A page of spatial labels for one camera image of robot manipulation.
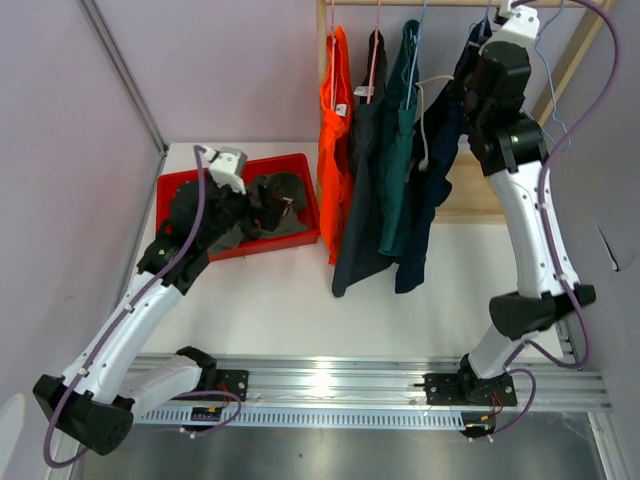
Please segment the olive green shorts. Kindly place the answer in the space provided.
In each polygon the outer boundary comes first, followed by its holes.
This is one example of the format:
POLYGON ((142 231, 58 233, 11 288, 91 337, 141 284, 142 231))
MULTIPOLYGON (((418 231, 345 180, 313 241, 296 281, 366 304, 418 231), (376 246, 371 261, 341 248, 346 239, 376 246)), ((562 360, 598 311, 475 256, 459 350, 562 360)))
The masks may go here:
POLYGON ((299 214, 308 206, 304 183, 299 176, 291 172, 280 171, 255 177, 247 185, 247 193, 251 192, 254 202, 257 202, 255 189, 259 184, 266 184, 274 195, 285 201, 285 213, 278 227, 272 232, 261 229, 252 229, 245 232, 240 225, 236 225, 209 248, 209 254, 218 255, 235 249, 242 243, 257 240, 272 240, 306 232, 309 229, 309 227, 299 219, 299 214))

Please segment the navy blue shorts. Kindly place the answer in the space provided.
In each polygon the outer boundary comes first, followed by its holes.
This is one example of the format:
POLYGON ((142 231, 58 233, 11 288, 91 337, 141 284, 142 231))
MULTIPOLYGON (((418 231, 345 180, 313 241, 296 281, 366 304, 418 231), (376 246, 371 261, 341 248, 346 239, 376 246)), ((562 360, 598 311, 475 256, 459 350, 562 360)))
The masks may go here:
POLYGON ((408 181, 409 239, 398 259, 397 294, 409 293, 424 282, 431 225, 436 209, 452 191, 447 175, 458 155, 459 141, 467 133, 461 94, 450 79, 414 123, 408 181))

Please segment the light blue wire hanger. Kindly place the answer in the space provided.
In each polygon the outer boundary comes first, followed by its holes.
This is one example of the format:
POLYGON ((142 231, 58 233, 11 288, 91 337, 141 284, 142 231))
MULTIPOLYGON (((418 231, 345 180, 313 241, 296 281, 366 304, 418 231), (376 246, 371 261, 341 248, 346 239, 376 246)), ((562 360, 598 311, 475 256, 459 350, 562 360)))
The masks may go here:
POLYGON ((550 108, 551 108, 550 117, 554 123, 556 123, 558 126, 562 128, 564 137, 559 140, 555 140, 554 137, 550 135, 545 129, 543 129, 543 133, 547 136, 547 138, 551 141, 551 143, 555 147, 558 147, 561 151, 569 150, 571 148, 572 142, 571 142, 571 136, 569 135, 569 129, 567 128, 564 121, 558 116, 558 97, 560 96, 560 93, 556 93, 556 86, 560 85, 561 91, 564 91, 564 89, 566 88, 566 82, 567 82, 566 75, 568 72, 569 64, 567 63, 566 51, 563 51, 561 56, 558 58, 558 61, 556 62, 555 69, 551 70, 547 57, 545 56, 543 51, 540 49, 540 42, 544 37, 544 32, 564 12, 565 8, 566 8, 566 1, 561 1, 559 3, 559 7, 556 13, 549 20, 547 20, 544 23, 544 25, 539 29, 537 37, 533 44, 534 51, 538 55, 539 59, 541 60, 546 72, 547 88, 548 88, 550 108))

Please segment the teal green shorts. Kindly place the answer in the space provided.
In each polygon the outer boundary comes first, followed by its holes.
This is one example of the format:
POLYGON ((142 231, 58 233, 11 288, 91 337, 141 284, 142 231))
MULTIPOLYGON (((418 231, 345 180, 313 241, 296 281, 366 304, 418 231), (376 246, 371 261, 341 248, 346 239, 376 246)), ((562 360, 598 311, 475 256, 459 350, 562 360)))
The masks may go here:
POLYGON ((416 88, 413 85, 411 107, 404 110, 406 78, 409 73, 411 36, 418 21, 405 22, 402 41, 390 75, 384 100, 382 153, 378 164, 378 194, 382 218, 378 252, 389 257, 402 255, 408 234, 409 206, 406 194, 407 173, 411 164, 416 88))

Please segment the blue hanger of teal shorts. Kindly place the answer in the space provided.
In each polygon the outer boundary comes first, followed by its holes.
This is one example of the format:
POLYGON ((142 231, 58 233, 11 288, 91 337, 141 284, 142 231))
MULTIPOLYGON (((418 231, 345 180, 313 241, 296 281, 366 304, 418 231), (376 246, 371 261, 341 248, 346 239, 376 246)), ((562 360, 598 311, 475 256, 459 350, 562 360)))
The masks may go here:
POLYGON ((410 43, 410 49, 409 49, 409 53, 410 53, 410 63, 409 63, 409 73, 407 75, 406 78, 406 96, 404 99, 404 110, 408 110, 411 107, 411 98, 412 98, 412 92, 413 92, 413 85, 414 85, 414 76, 415 76, 415 71, 417 69, 417 63, 418 63, 418 56, 419 56, 419 47, 421 44, 421 36, 422 36, 422 32, 423 32, 423 22, 426 16, 426 9, 427 9, 427 5, 428 5, 428 1, 427 0, 423 0, 422 1, 422 5, 421 5, 421 10, 420 10, 420 17, 418 20, 418 24, 416 29, 413 31, 412 36, 411 36, 411 43, 410 43))

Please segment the blue hanger of navy shorts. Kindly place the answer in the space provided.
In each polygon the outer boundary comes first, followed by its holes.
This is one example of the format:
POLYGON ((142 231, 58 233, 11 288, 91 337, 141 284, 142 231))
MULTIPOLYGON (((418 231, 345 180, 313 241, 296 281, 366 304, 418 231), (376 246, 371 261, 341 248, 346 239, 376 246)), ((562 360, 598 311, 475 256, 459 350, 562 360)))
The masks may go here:
POLYGON ((481 47, 491 36, 491 20, 489 18, 492 1, 486 2, 485 11, 482 19, 470 26, 468 45, 472 47, 481 47))

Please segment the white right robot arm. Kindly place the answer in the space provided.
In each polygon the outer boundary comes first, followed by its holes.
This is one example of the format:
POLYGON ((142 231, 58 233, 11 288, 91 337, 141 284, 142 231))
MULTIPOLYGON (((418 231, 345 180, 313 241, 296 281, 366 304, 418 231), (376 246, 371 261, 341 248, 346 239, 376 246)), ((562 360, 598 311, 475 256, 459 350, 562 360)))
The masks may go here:
POLYGON ((467 49, 452 91, 462 99, 471 151, 502 206, 517 289, 489 302, 492 325, 465 355, 456 389, 479 403, 506 379, 506 367, 539 333, 596 300, 563 247, 546 178, 548 150, 539 124, 521 111, 531 74, 525 48, 488 41, 467 49))

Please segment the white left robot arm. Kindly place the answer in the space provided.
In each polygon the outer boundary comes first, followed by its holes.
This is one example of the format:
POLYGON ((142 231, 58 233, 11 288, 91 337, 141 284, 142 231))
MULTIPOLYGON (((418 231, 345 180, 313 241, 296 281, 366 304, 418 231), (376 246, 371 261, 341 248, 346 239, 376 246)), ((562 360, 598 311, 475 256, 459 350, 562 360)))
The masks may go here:
POLYGON ((169 400, 236 399, 216 390, 216 359, 190 346, 132 381, 125 376, 150 335, 209 265, 210 248, 234 228, 274 230, 287 208, 287 201, 265 185, 258 186, 255 197, 212 181, 180 186, 128 292, 102 330, 61 375, 42 375, 36 382, 33 394, 50 422, 47 430, 60 430, 86 450, 107 455, 135 420, 169 400))

